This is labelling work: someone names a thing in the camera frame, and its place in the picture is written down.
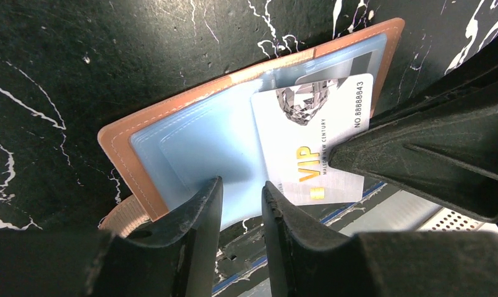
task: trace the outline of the white card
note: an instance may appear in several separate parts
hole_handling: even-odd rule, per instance
[[[364,177],[328,166],[331,148],[369,128],[370,74],[256,93],[269,179],[295,205],[361,200]]]

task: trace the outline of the white object with holes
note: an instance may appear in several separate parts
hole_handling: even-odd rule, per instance
[[[426,221],[417,231],[491,231],[498,233],[495,224],[483,223],[443,208]]]

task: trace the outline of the brown leather border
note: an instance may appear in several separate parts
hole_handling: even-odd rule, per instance
[[[230,75],[226,75],[222,78],[213,80],[176,95],[170,99],[144,108],[103,127],[98,133],[98,141],[150,219],[155,221],[167,214],[168,209],[129,142],[130,136],[133,133],[195,102],[207,98],[211,94],[220,92],[228,87],[231,87],[232,85],[239,84],[240,82],[255,79],[265,71],[299,64],[313,58],[318,58],[345,48],[349,45],[353,45],[369,37],[384,33],[387,35],[387,46],[382,58],[380,71],[377,75],[373,88],[371,105],[372,114],[378,101],[382,86],[385,82],[385,77],[387,76],[387,71],[396,49],[396,45],[398,44],[398,40],[400,39],[404,24],[405,22],[402,19],[388,20],[358,32],[354,32],[353,34],[345,37],[324,43],[323,45],[316,46],[315,48],[266,61],[255,66],[248,67],[247,69],[234,72]]]

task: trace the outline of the gray surface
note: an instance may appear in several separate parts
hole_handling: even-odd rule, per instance
[[[351,236],[357,232],[416,230],[441,208],[416,195],[398,191],[342,228],[340,232]],[[249,296],[272,297],[269,279],[238,297]]]

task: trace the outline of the tan leather trim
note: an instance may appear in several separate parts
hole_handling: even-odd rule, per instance
[[[150,221],[147,212],[134,195],[116,206],[103,220],[100,229],[110,230],[121,237],[129,236],[141,224]]]
[[[167,214],[168,208],[129,142],[130,136],[133,133],[195,102],[207,98],[211,94],[222,91],[234,84],[254,79],[265,71],[299,64],[311,60],[312,58],[318,58],[374,35],[385,33],[388,41],[386,50],[384,51],[384,57],[382,58],[382,65],[373,88],[372,114],[404,24],[402,19],[388,20],[354,32],[345,37],[324,43],[323,45],[316,46],[315,48],[263,62],[200,85],[105,126],[98,133],[98,141],[108,158],[113,162],[114,166],[123,177],[123,180],[125,180],[125,183],[136,196],[140,205],[144,208],[148,217],[155,221]]]

